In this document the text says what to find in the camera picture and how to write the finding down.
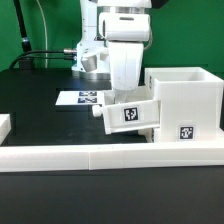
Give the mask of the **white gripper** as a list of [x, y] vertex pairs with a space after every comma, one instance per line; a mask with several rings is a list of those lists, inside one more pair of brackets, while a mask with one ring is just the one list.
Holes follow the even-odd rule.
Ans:
[[112, 89], [133, 91], [139, 83], [144, 45], [137, 42], [108, 43]]

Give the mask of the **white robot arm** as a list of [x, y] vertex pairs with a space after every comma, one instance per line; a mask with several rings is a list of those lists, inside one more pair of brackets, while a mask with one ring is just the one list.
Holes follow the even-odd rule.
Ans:
[[169, 0], [80, 0], [82, 37], [72, 69], [88, 76], [108, 74], [112, 89], [137, 88], [143, 52], [151, 47], [149, 9]]

